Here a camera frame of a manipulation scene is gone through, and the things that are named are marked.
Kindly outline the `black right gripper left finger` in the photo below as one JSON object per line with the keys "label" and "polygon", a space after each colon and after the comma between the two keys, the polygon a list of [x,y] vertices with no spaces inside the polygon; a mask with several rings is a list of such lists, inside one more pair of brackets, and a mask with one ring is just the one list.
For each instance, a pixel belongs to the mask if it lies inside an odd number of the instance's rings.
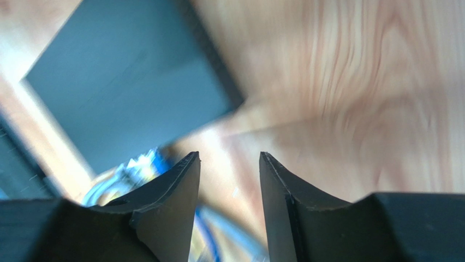
{"label": "black right gripper left finger", "polygon": [[187,261],[200,158],[105,206],[64,198],[1,201],[1,261]]}

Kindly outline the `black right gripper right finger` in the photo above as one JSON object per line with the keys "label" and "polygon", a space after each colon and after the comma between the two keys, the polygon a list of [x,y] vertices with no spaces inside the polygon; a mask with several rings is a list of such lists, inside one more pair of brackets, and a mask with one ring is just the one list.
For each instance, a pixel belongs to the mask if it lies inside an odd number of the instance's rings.
{"label": "black right gripper right finger", "polygon": [[355,203],[262,152],[271,261],[464,261],[464,195],[375,192]]}

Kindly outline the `black network switch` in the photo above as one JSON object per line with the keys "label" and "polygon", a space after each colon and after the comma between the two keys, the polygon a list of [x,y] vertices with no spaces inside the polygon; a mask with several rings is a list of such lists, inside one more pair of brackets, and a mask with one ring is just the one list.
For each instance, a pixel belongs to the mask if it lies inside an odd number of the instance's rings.
{"label": "black network switch", "polygon": [[244,101],[191,1],[82,1],[26,80],[97,173]]}

